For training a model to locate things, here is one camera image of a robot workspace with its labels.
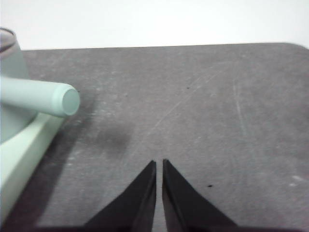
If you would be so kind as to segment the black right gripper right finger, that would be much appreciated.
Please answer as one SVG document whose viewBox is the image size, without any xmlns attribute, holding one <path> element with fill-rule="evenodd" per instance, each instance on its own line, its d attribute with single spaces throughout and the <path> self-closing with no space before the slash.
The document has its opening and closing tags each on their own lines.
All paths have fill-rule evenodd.
<svg viewBox="0 0 309 232">
<path fill-rule="evenodd" d="M 201 196 L 168 159 L 163 160 L 162 201 L 169 232 L 226 232 L 237 224 Z"/>
</svg>

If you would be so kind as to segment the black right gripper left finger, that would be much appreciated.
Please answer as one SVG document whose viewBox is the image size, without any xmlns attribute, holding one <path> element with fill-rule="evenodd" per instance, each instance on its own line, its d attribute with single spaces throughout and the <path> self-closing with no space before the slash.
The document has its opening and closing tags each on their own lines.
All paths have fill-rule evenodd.
<svg viewBox="0 0 309 232">
<path fill-rule="evenodd" d="M 150 161 L 128 187 L 85 227 L 97 232 L 150 232 L 156 204 L 156 162 Z"/>
</svg>

